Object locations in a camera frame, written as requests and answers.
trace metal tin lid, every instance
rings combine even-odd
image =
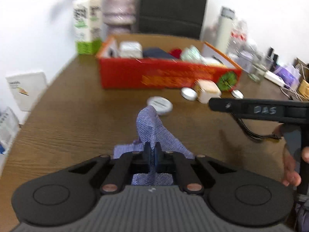
[[[151,97],[147,100],[147,105],[151,105],[157,111],[158,115],[164,115],[172,111],[173,105],[163,97]]]
[[[188,87],[184,87],[181,89],[181,96],[190,101],[194,101],[197,99],[196,91]]]
[[[239,90],[232,90],[231,94],[237,99],[244,98],[244,95]]]
[[[230,19],[234,20],[234,18],[235,18],[235,11],[231,10],[228,7],[222,7],[221,8],[221,16],[222,17],[227,17],[227,18],[230,18]]]

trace milk carton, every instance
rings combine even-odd
[[[101,46],[101,0],[75,0],[75,42],[79,54],[95,54]]]

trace orange cardboard box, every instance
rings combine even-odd
[[[159,47],[166,52],[194,45],[204,57],[215,57],[226,67],[206,66],[179,59],[119,58],[122,41],[137,41],[143,49]],[[214,81],[221,91],[231,90],[242,69],[229,57],[199,40],[148,34],[111,35],[96,55],[103,88],[182,88],[194,87],[198,79]]]

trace wooden table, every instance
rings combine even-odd
[[[238,88],[245,98],[287,99],[273,83],[256,84],[245,73]],[[0,180],[0,231],[18,224],[10,200],[19,185],[99,154],[112,154],[116,144],[135,140],[137,114],[151,96],[173,103],[173,111],[161,120],[193,153],[281,179],[284,141],[254,143],[229,114],[187,101],[179,90],[103,90],[95,58],[79,56],[48,88],[15,140]],[[259,134],[270,134],[278,125],[245,123]]]

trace human hand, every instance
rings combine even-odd
[[[282,137],[282,133],[280,131],[281,125],[277,126],[273,133],[278,137]],[[309,147],[305,147],[302,150],[302,159],[309,163]],[[287,145],[285,144],[283,150],[283,166],[284,166],[284,176],[282,179],[282,183],[285,186],[292,184],[293,186],[298,186],[302,179],[300,175],[295,171],[296,168],[296,161],[293,156],[289,153],[287,149]]]

